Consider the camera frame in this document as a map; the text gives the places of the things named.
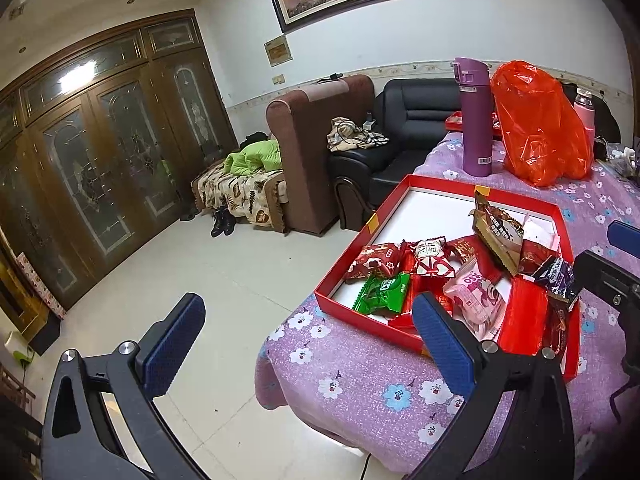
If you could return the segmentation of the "purple floral tablecloth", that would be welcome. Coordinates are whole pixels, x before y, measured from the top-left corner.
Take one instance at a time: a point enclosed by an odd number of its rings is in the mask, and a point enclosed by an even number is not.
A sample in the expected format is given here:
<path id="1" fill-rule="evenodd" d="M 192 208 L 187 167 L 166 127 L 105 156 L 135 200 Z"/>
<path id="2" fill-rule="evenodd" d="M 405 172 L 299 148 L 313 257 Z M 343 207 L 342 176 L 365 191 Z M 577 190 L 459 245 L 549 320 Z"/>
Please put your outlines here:
<path id="1" fill-rule="evenodd" d="M 608 225 L 639 222 L 638 186 L 594 164 L 586 180 L 534 188 L 503 167 L 494 146 L 490 188 L 559 207 L 574 252 L 591 250 L 630 272 L 638 260 L 612 246 Z M 568 384 L 578 474 L 631 430 L 639 393 L 626 388 L 620 361 L 625 338 L 617 312 L 598 297 L 580 304 L 577 376 Z M 292 408 L 305 424 L 370 452 L 398 474 L 424 459 L 461 406 L 435 365 L 413 352 L 347 325 L 306 299 L 267 338 L 256 362 L 255 392 L 263 408 Z"/>

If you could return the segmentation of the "purple thermos bottle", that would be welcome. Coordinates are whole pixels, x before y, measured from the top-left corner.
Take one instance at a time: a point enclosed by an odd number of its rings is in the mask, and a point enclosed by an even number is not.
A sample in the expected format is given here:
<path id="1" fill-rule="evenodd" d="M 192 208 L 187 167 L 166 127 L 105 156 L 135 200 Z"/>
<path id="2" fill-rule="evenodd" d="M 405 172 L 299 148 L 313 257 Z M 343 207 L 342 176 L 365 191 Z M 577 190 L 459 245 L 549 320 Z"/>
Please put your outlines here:
<path id="1" fill-rule="evenodd" d="M 474 58 L 451 63 L 460 92 L 463 133 L 463 170 L 488 177 L 492 167 L 492 100 L 488 66 Z"/>

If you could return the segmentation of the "dark wooden cabinet doors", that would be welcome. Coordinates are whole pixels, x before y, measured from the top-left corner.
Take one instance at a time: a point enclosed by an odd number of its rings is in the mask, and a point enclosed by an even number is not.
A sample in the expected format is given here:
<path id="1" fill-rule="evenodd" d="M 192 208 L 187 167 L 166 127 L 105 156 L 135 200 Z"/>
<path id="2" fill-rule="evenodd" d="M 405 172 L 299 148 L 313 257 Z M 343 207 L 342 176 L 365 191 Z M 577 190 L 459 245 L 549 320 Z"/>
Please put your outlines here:
<path id="1" fill-rule="evenodd" d="M 193 10 L 109 28 L 2 86 L 2 228 L 69 308 L 237 145 Z"/>

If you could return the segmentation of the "orange plastic bag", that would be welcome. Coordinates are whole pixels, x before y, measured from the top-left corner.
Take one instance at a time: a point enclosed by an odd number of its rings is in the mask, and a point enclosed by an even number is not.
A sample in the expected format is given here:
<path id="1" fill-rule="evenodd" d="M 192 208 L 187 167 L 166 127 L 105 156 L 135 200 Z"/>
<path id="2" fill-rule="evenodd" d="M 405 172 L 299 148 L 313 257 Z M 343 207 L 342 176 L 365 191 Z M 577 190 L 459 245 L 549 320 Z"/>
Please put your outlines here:
<path id="1" fill-rule="evenodd" d="M 536 188 L 590 175 L 592 143 L 562 84 L 529 62 L 500 65 L 491 77 L 504 166 Z"/>

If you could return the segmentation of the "maroon cookie packet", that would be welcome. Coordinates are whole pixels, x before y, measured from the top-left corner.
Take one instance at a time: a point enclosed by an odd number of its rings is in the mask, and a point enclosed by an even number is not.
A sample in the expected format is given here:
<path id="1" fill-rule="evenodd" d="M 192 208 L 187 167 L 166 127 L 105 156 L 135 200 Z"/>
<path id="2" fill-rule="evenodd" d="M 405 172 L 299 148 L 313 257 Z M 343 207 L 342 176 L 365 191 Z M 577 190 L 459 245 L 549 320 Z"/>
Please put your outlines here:
<path id="1" fill-rule="evenodd" d="M 557 252 L 544 245 L 532 240 L 523 240 L 518 273 L 533 275 L 548 258 L 556 257 L 557 255 Z"/>

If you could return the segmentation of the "green candy packet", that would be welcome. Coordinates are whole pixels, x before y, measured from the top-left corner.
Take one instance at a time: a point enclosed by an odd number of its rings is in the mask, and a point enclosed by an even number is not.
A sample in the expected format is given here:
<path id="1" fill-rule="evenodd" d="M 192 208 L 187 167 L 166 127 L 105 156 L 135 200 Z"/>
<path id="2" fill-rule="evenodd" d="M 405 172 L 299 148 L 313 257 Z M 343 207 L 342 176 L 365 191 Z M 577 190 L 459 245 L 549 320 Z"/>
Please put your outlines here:
<path id="1" fill-rule="evenodd" d="M 407 295 L 410 276 L 400 272 L 392 278 L 371 275 L 361 287 L 352 310 L 363 315 L 388 311 L 400 315 Z"/>

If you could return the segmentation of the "red white candy packet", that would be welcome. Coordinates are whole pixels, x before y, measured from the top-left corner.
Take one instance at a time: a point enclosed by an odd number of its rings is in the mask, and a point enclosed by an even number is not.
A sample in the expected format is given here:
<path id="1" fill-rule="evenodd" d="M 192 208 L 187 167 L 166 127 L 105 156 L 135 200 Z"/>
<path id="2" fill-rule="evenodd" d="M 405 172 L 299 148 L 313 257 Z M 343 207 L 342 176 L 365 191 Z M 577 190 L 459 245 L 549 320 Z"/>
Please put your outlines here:
<path id="1" fill-rule="evenodd" d="M 398 272 L 400 247 L 394 243 L 363 246 L 350 264 L 345 280 L 348 282 L 365 280 L 370 276 L 393 278 Z"/>

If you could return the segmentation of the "red gold snack packet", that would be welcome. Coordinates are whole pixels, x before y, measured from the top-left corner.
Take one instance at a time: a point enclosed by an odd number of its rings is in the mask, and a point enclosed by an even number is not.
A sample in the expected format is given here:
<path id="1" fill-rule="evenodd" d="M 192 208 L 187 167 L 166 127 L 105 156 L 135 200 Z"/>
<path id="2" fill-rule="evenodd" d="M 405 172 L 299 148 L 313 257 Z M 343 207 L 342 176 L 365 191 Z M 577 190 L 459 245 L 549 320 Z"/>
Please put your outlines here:
<path id="1" fill-rule="evenodd" d="M 476 234 L 462 236 L 447 242 L 445 244 L 445 255 L 448 258 L 458 260 L 462 264 L 475 259 L 480 274 L 493 285 L 497 285 L 502 279 L 503 267 L 501 263 Z"/>

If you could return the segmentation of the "green jacket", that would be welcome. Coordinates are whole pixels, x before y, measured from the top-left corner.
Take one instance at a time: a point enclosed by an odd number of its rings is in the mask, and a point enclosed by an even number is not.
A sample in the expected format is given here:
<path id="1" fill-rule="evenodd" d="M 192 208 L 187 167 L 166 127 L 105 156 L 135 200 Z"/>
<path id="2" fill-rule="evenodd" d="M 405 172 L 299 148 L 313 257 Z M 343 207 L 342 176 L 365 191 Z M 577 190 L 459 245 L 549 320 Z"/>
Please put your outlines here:
<path id="1" fill-rule="evenodd" d="M 231 153 L 224 161 L 224 173 L 250 176 L 258 170 L 282 169 L 280 145 L 276 139 L 248 144 L 241 151 Z"/>

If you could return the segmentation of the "pale pink 520 packet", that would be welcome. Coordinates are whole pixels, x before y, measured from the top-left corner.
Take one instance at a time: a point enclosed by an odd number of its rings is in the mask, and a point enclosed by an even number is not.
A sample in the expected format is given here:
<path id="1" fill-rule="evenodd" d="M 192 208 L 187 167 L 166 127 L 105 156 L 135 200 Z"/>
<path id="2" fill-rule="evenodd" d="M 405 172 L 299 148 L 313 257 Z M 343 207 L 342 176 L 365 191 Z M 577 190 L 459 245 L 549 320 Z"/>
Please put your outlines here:
<path id="1" fill-rule="evenodd" d="M 552 221 L 526 214 L 523 224 L 524 240 L 544 246 L 552 252 L 560 248 L 560 236 Z"/>

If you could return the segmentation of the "red white patterned candy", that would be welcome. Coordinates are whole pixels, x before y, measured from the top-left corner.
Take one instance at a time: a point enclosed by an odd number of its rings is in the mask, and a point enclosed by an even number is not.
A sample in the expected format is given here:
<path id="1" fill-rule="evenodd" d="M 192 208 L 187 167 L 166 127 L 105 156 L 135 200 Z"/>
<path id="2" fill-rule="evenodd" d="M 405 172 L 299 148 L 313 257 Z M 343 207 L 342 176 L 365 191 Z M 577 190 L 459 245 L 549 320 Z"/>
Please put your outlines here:
<path id="1" fill-rule="evenodd" d="M 405 242 L 400 270 L 428 278 L 453 278 L 456 270 L 445 255 L 443 236 Z"/>

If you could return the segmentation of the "black shoes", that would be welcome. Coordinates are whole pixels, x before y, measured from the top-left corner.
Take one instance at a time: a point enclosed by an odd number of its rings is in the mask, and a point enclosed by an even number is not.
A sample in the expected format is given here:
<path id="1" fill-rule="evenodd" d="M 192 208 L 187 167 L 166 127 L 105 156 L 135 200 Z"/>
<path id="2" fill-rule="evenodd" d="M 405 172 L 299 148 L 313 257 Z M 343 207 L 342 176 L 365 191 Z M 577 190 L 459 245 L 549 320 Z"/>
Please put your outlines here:
<path id="1" fill-rule="evenodd" d="M 229 236 L 234 232 L 236 226 L 236 218 L 227 207 L 220 207 L 214 211 L 214 225 L 210 231 L 211 237 L 217 237 L 221 234 Z"/>

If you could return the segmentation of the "pink white candy packet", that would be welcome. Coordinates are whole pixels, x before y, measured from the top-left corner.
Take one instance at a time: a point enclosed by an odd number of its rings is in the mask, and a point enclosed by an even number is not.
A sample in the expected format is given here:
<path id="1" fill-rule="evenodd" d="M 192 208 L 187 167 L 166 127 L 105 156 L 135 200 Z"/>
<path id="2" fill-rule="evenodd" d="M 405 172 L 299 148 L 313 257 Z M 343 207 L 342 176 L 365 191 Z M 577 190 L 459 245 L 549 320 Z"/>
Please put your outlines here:
<path id="1" fill-rule="evenodd" d="M 451 316 L 463 321 L 477 340 L 498 339 L 506 314 L 506 300 L 480 272 L 475 257 L 457 270 L 442 292 L 454 307 Z"/>

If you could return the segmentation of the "red nut snack packet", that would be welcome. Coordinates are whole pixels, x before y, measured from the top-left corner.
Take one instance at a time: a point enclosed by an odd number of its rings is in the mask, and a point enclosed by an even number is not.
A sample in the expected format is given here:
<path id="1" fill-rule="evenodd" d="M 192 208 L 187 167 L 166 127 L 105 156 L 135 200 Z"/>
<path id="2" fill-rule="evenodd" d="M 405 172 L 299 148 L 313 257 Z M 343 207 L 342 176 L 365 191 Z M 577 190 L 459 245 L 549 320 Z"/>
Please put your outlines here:
<path id="1" fill-rule="evenodd" d="M 548 298 L 547 319 L 542 336 L 542 346 L 549 348 L 557 356 L 562 354 L 567 345 L 568 334 L 567 303 L 554 297 Z"/>

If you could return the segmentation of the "brown gold snack bag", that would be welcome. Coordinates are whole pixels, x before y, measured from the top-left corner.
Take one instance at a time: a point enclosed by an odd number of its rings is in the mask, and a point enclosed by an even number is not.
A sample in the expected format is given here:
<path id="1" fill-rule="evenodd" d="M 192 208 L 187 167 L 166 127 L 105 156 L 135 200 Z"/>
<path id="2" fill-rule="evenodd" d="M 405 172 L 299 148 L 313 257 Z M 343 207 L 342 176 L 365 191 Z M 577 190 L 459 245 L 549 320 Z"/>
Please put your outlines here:
<path id="1" fill-rule="evenodd" d="M 518 274 L 524 228 L 503 209 L 491 205 L 480 192 L 474 193 L 473 230 L 494 253 L 511 276 Z"/>

